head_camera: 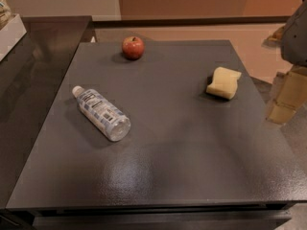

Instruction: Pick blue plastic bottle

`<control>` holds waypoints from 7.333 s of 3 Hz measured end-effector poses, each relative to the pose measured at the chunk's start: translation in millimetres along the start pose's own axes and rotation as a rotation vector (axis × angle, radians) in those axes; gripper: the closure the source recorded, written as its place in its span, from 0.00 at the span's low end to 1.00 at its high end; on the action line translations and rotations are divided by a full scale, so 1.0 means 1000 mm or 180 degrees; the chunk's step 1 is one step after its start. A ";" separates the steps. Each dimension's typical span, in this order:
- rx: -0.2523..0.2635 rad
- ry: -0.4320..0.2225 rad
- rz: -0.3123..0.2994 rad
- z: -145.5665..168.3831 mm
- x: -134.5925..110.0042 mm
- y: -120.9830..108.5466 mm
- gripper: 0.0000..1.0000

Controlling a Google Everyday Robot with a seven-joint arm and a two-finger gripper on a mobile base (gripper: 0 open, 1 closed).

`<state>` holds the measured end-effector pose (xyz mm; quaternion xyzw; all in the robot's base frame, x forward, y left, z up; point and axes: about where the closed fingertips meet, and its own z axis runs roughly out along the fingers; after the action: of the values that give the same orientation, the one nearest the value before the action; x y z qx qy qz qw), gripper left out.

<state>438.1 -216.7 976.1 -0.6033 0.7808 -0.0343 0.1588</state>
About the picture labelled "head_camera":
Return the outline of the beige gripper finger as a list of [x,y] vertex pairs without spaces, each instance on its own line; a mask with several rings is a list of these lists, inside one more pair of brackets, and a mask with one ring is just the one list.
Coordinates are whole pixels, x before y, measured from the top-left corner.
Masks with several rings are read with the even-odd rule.
[[294,65],[287,73],[278,72],[273,80],[266,120],[288,123],[307,102],[307,68]]

